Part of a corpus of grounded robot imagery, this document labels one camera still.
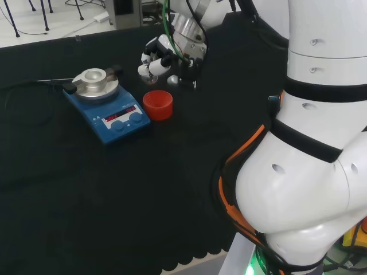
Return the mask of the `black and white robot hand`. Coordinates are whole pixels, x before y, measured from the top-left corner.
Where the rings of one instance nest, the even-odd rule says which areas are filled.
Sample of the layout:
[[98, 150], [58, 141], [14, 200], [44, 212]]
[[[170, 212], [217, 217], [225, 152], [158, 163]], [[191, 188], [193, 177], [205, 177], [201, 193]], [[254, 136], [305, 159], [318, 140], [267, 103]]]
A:
[[175, 30], [173, 35], [161, 34], [146, 45], [140, 58], [138, 74], [147, 83], [155, 83], [161, 76], [171, 85], [188, 84], [196, 87], [208, 46], [199, 38], [188, 37]]

